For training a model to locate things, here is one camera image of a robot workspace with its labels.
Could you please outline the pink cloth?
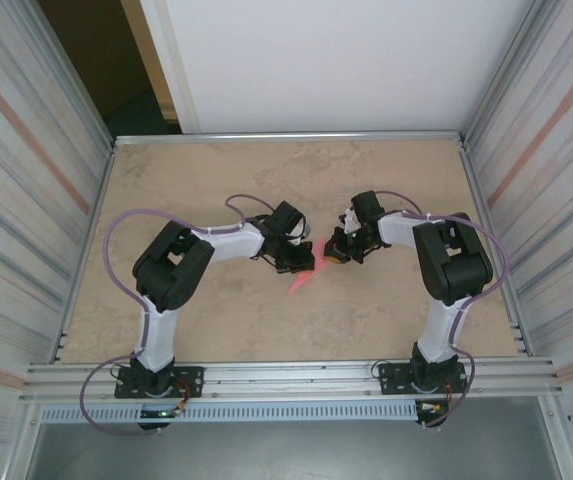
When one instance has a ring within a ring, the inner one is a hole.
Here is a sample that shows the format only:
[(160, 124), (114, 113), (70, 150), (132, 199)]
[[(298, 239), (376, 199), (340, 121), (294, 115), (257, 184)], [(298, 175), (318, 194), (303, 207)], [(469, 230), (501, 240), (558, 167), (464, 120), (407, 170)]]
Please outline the pink cloth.
[(315, 258), (314, 269), (312, 271), (300, 272), (296, 275), (295, 280), (288, 290), (288, 295), (293, 295), (296, 291), (301, 289), (306, 283), (310, 282), (318, 274), (320, 274), (325, 268), (332, 264), (331, 261), (324, 257), (324, 248), (327, 239), (324, 237), (319, 237), (314, 243), (312, 248), (312, 253)]

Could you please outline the small controller board green light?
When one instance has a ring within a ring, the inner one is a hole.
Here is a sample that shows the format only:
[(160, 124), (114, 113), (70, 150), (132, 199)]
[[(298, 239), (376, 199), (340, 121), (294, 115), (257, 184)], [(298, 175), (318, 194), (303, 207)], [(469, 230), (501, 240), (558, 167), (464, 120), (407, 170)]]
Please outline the small controller board green light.
[(156, 409), (142, 409), (140, 411), (141, 419), (174, 419), (178, 418), (184, 412), (183, 407), (175, 407), (172, 409), (156, 410)]

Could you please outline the aluminium table edge rail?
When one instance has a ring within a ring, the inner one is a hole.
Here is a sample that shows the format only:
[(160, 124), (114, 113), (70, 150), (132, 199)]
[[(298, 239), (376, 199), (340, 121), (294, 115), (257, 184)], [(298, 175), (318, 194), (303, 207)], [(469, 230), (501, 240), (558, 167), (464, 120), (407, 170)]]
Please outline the aluminium table edge rail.
[(117, 136), (115, 146), (229, 143), (288, 143), (332, 141), (459, 141), (457, 131), (404, 130), (361, 132), (218, 133), (185, 135)]

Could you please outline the wide aluminium mounting rail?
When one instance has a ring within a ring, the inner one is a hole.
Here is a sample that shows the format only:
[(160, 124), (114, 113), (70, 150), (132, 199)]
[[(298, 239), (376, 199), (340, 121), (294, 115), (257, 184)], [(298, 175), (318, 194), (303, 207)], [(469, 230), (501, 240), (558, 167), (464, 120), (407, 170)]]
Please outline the wide aluminium mounting rail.
[[(475, 360), (470, 398), (557, 396), (562, 386), (552, 361), (542, 357)], [(205, 363), (200, 400), (354, 400), (381, 394), (368, 360)], [(90, 364), (36, 365), (19, 394), (22, 404), (71, 404), (79, 399)]]

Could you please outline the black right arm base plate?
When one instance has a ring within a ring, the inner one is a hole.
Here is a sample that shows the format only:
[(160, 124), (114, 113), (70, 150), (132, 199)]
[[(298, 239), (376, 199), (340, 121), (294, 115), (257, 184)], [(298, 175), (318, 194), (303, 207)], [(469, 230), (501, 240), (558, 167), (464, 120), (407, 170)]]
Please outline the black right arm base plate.
[(383, 395), (462, 393), (468, 385), (468, 376), (460, 362), (380, 364), (378, 374)]

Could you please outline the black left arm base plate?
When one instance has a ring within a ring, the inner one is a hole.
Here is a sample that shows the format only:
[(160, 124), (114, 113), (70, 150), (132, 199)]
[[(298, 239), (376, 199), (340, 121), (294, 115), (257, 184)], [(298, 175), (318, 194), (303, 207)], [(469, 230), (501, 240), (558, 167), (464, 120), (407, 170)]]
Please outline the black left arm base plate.
[(114, 397), (118, 399), (200, 398), (205, 369), (200, 366), (172, 366), (150, 373), (121, 367), (117, 372)]

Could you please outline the aluminium frame post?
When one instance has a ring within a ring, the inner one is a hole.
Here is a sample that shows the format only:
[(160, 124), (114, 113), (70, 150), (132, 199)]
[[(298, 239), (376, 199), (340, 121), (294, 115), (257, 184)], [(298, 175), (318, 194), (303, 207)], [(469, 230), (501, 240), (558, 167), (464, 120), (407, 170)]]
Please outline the aluminium frame post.
[(31, 4), (31, 13), (35, 16), (40, 31), (45, 38), (44, 42), (52, 51), (50, 56), (56, 64), (56, 70), (58, 71), (56, 76), (64, 89), (67, 99), (80, 116), (82, 124), (93, 138), (93, 141), (98, 146), (106, 147), (109, 151), (112, 151), (114, 147), (113, 136), (101, 118), (61, 41), (37, 0), (28, 1)]
[(547, 17), (558, 2), (559, 0), (532, 0), (487, 89), (480, 97), (465, 127), (460, 131), (460, 140), (465, 149), (471, 149), (471, 145), (484, 130), (517, 70), (524, 62), (531, 45), (540, 35)]

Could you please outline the beige wooden door frame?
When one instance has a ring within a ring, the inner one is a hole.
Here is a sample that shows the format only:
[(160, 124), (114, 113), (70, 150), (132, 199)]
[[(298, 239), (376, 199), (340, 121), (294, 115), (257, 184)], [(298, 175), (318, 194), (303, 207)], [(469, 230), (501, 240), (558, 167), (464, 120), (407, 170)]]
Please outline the beige wooden door frame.
[(180, 125), (140, 0), (120, 0), (163, 119)]

